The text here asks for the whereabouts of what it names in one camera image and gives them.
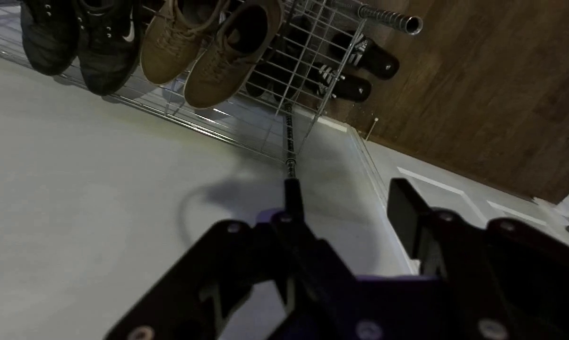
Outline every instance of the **wire shoe rack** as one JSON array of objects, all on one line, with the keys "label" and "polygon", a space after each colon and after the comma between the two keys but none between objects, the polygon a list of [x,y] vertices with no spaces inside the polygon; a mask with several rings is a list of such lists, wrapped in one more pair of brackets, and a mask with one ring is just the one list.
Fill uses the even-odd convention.
[{"label": "wire shoe rack", "polygon": [[[280,32],[254,66],[242,91],[212,110],[195,110],[185,104],[182,91],[187,74],[157,87],[144,77],[140,68],[121,91],[106,96],[106,100],[257,151],[272,161],[284,161],[291,168],[295,153],[301,151],[316,119],[325,113],[335,89],[335,81],[312,79],[310,70],[316,64],[327,64],[333,70],[331,79],[337,79],[367,23],[359,13],[365,8],[337,2],[340,0],[282,0],[284,25]],[[30,66],[21,45],[19,15],[19,0],[0,0],[0,57]],[[392,19],[397,26],[405,25],[399,17],[380,17],[380,21]],[[352,42],[350,45],[337,45],[344,49],[342,59],[327,53],[335,34],[348,34]],[[55,81],[85,87],[78,60]]]}]

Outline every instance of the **black plastic part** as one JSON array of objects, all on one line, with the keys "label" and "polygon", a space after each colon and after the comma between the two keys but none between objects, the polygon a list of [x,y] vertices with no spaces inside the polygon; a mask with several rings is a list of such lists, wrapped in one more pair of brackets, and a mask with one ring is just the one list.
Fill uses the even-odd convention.
[{"label": "black plastic part", "polygon": [[129,340],[218,338],[254,283],[272,280],[288,319],[272,340],[565,340],[569,247],[514,219],[486,230],[431,210],[405,179],[392,181],[390,219],[424,276],[358,280],[299,217],[301,185],[286,181],[288,212],[250,229],[216,223],[112,329]]},{"label": "black plastic part", "polygon": [[416,259],[420,240],[420,217],[429,213],[431,208],[414,191],[410,181],[395,178],[390,185],[388,217],[401,240],[405,251]]}]

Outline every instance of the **white floor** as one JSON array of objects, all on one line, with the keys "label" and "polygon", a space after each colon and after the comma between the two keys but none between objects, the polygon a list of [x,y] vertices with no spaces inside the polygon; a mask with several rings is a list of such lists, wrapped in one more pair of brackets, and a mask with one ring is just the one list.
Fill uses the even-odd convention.
[{"label": "white floor", "polygon": [[[318,127],[308,223],[356,274],[410,266],[344,130]],[[282,206],[278,166],[0,60],[0,340],[89,340],[218,219]],[[269,289],[225,338],[282,317]]]}]

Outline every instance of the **screw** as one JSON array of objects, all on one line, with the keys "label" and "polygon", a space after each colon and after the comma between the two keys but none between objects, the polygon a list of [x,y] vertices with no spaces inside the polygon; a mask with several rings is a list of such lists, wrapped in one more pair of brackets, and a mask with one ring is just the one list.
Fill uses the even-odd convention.
[{"label": "screw", "polygon": [[129,332],[129,340],[155,340],[155,332],[151,327],[136,327]]},{"label": "screw", "polygon": [[480,319],[478,332],[488,340],[507,340],[509,338],[507,327],[496,319]]},{"label": "screw", "polygon": [[380,340],[382,338],[380,325],[371,319],[359,321],[356,332],[358,332],[359,340]]},{"label": "screw", "polygon": [[499,227],[505,229],[507,232],[514,232],[514,225],[511,225],[507,221],[503,221]]},{"label": "screw", "polygon": [[237,232],[240,232],[240,230],[242,230],[242,225],[238,225],[238,223],[233,223],[233,225],[227,227],[227,232],[229,232],[229,234],[237,234]]},{"label": "screw", "polygon": [[454,215],[448,213],[448,212],[441,212],[441,213],[439,213],[439,219],[443,219],[443,221],[454,221]]}]

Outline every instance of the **metal rod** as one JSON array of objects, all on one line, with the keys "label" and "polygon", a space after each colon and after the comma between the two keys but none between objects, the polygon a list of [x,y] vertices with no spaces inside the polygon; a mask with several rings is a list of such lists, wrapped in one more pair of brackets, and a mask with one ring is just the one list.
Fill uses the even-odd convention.
[{"label": "metal rod", "polygon": [[[327,25],[327,21],[316,19],[316,25],[318,25],[318,26],[323,26],[323,25]],[[295,28],[299,28],[299,30],[303,30],[303,32],[308,32],[306,28],[303,28],[303,26],[299,26],[299,25],[295,25],[295,23],[289,23],[289,26],[295,26]],[[348,30],[344,30],[342,25],[340,25],[340,28],[339,28],[339,26],[331,26],[331,30],[333,30],[333,32],[340,32],[340,34],[348,34]]]},{"label": "metal rod", "polygon": [[[312,30],[310,30],[308,36],[316,36],[316,28],[318,28],[318,25],[312,23]],[[297,74],[297,72],[299,72],[299,68],[301,68],[301,62],[299,62],[299,60],[305,59],[306,49],[308,49],[308,43],[310,43],[310,42],[306,42],[305,47],[301,49],[301,55],[299,55],[299,59],[297,59],[295,68],[293,68],[291,74]],[[289,93],[291,83],[293,83],[293,77],[289,77],[289,81],[288,81],[288,87],[286,87],[286,91],[284,91],[284,94],[282,94],[282,102],[280,102],[278,110],[280,110],[282,104],[288,100],[288,93]]]},{"label": "metal rod", "polygon": [[380,121],[378,117],[373,119],[373,125],[371,125],[371,128],[367,130],[365,140],[371,140],[371,136],[373,136],[373,132],[375,132],[378,121]]},{"label": "metal rod", "polygon": [[[278,70],[289,72],[288,68],[282,68],[282,66],[272,64],[272,62],[265,62],[265,64],[271,64],[271,66],[274,66],[274,68],[278,68]],[[274,77],[274,76],[271,76],[271,74],[265,74],[265,72],[261,72],[261,70],[255,70],[254,74],[263,76],[263,77],[267,77],[267,79],[272,81],[272,83],[286,85],[286,81],[282,81],[282,79],[278,79],[278,77]],[[267,87],[255,83],[254,79],[248,79],[248,83],[254,85],[254,87],[257,87],[257,89],[269,91]],[[322,81],[314,81],[314,79],[310,79],[310,77],[306,79],[306,83],[316,85],[316,87],[323,85]],[[291,89],[295,89],[297,93],[314,96],[314,98],[318,98],[318,100],[322,98],[322,96],[316,96],[314,93],[303,91],[303,87],[299,87],[299,85],[291,85]]]},{"label": "metal rod", "polygon": [[286,130],[286,170],[288,179],[297,178],[297,151],[295,151],[295,121],[291,115],[284,117],[284,130]]},{"label": "metal rod", "polygon": [[320,104],[320,108],[318,108],[318,113],[323,113],[323,111],[325,111],[325,106],[327,106],[329,98],[331,98],[333,93],[335,93],[337,81],[339,81],[339,77],[340,77],[340,74],[342,74],[342,68],[346,66],[346,62],[348,62],[348,59],[350,59],[350,55],[352,55],[352,51],[354,51],[352,45],[356,45],[356,43],[359,42],[359,36],[363,36],[363,34],[361,34],[361,32],[363,32],[363,26],[365,26],[365,21],[359,21],[359,23],[358,23],[358,28],[356,28],[356,34],[354,34],[354,38],[352,38],[352,43],[350,43],[350,47],[346,49],[346,53],[344,53],[344,57],[342,57],[340,66],[335,68],[335,76],[333,76],[335,83],[331,83],[331,85],[327,87],[325,96],[323,96],[323,100],[322,100],[322,104]]},{"label": "metal rod", "polygon": [[[286,43],[289,43],[289,45],[295,45],[295,47],[305,47],[303,43],[297,43],[297,42],[293,42],[293,40],[289,40],[289,38],[286,38],[286,36],[278,36],[278,38],[282,38],[282,40],[286,40]],[[329,40],[323,40],[323,38],[318,38],[318,36],[312,36],[310,38],[312,42],[325,42],[325,43],[329,43],[329,45],[333,45],[333,47],[339,47],[339,49],[348,49],[348,45],[339,45],[339,43],[333,43],[333,42],[329,42]],[[316,53],[316,55],[320,55],[322,59],[327,59],[327,60],[331,60],[331,62],[337,62],[337,64],[340,64],[340,60],[337,60],[337,59],[333,59],[333,57],[329,57],[329,55],[325,55],[325,53],[322,53],[322,51],[318,51],[318,49],[314,49],[314,47],[306,47],[306,51],[310,51],[310,53]]]},{"label": "metal rod", "polygon": [[[303,59],[297,59],[282,49],[274,49],[274,47],[267,47],[267,51],[272,51],[274,55],[280,55],[280,57],[288,57],[291,59],[293,62],[301,62],[303,66],[306,68],[312,68],[314,64],[310,60],[303,60]],[[323,57],[322,53],[316,53],[314,49],[306,49],[310,51],[310,55],[316,55],[316,57],[322,57],[320,60],[327,62],[327,64],[333,64],[333,66],[339,66],[342,64],[340,60],[335,60],[335,59],[329,59],[329,57]],[[286,72],[291,72],[289,68],[284,68],[284,66],[278,66],[276,62],[269,60],[269,64],[276,66],[276,68],[282,68]]]},{"label": "metal rod", "polygon": [[418,36],[422,32],[422,19],[414,15],[403,15],[393,11],[384,11],[378,8],[365,6],[361,2],[350,0],[331,0],[340,11],[352,13],[359,19],[369,19],[390,28],[401,30],[409,36]]},{"label": "metal rod", "polygon": [[[272,110],[278,108],[278,104],[274,104],[272,100],[265,100],[265,98],[252,96],[252,94],[248,94],[246,91],[240,91],[238,94],[242,94],[244,98],[250,98],[250,100],[254,100],[254,102],[259,102],[259,104],[263,104],[263,106],[267,106],[267,108],[272,108]],[[293,106],[303,108],[303,110],[306,110],[306,111],[314,111],[314,108],[308,108],[308,106],[305,106],[305,104],[301,104],[301,102],[293,102]],[[282,108],[282,110],[276,110],[274,115],[278,115],[278,113],[291,113],[291,111],[288,111],[286,108]]]}]

